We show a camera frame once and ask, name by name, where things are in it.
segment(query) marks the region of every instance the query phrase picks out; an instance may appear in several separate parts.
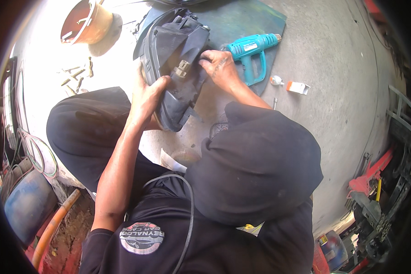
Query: blue barrel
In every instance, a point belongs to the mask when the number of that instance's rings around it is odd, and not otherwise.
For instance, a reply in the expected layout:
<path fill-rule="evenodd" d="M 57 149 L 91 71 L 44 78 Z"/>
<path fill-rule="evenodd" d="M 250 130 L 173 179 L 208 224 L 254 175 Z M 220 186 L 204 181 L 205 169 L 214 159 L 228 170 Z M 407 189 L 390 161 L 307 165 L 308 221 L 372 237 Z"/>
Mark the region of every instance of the blue barrel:
<path fill-rule="evenodd" d="M 12 190 L 5 202 L 5 214 L 25 249 L 57 203 L 52 186 L 36 170 L 29 172 Z"/>
<path fill-rule="evenodd" d="M 345 245 L 340 236 L 333 230 L 321 236 L 318 239 L 318 243 L 321 246 L 331 273 L 339 269 L 347 261 L 348 254 Z"/>

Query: hand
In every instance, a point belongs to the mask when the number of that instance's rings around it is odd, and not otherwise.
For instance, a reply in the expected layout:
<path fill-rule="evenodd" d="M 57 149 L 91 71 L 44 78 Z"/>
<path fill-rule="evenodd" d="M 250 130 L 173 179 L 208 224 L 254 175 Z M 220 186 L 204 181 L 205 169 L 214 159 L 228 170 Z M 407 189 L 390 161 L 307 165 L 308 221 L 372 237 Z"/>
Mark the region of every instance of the hand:
<path fill-rule="evenodd" d="M 199 58 L 199 64 L 210 75 L 213 82 L 231 95 L 234 95 L 233 92 L 243 84 L 237 74 L 231 52 L 206 50 Z"/>
<path fill-rule="evenodd" d="M 140 59 L 135 60 L 133 66 L 133 94 L 128 120 L 145 127 L 157 107 L 161 92 L 164 91 L 170 82 L 170 76 L 162 76 L 151 86 L 148 86 L 143 80 L 142 62 Z"/>

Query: black shirt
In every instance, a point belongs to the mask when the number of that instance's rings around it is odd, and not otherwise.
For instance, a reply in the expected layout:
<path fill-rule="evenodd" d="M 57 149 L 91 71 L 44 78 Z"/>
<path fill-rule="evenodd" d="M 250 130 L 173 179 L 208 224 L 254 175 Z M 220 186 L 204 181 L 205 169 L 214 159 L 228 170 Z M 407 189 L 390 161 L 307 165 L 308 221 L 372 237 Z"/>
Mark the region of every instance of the black shirt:
<path fill-rule="evenodd" d="M 172 273 L 189 220 L 189 200 L 153 188 L 115 232 L 99 228 L 89 234 L 79 273 Z M 192 238 L 178 273 L 307 274 L 313 244 L 310 199 L 293 213 L 266 221 L 258 237 L 195 211 Z"/>

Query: heat gun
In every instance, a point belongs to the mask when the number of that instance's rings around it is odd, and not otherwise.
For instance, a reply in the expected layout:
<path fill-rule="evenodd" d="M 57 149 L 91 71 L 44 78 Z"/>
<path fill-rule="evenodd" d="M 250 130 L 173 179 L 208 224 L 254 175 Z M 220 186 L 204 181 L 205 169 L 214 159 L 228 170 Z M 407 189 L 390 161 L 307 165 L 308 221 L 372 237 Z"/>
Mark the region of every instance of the heat gun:
<path fill-rule="evenodd" d="M 234 61 L 241 61 L 244 66 L 245 84 L 253 85 L 262 81 L 266 76 L 266 58 L 264 50 L 277 45 L 282 40 L 279 34 L 256 34 L 237 39 L 226 48 L 231 52 Z M 255 54 L 260 55 L 261 73 L 254 78 L 253 64 L 251 57 Z"/>

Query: man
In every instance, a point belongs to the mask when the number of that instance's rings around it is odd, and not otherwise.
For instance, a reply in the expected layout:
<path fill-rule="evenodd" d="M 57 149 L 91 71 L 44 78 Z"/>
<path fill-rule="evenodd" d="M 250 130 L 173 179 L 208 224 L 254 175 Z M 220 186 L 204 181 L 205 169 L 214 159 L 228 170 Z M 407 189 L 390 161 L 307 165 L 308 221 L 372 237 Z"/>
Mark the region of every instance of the man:
<path fill-rule="evenodd" d="M 181 174 L 193 188 L 195 211 L 179 270 L 190 191 L 174 177 L 142 189 L 175 172 L 138 150 L 143 131 L 158 129 L 151 116 L 170 77 L 148 86 L 138 65 L 131 105 L 120 88 L 112 88 L 67 98 L 52 109 L 51 147 L 97 192 L 80 273 L 310 272 L 310 196 L 323 178 L 316 140 L 239 79 L 229 52 L 205 51 L 199 63 L 237 102 L 225 107 L 228 129 L 206 138 L 201 160 Z M 258 237 L 236 229 L 262 222 Z"/>

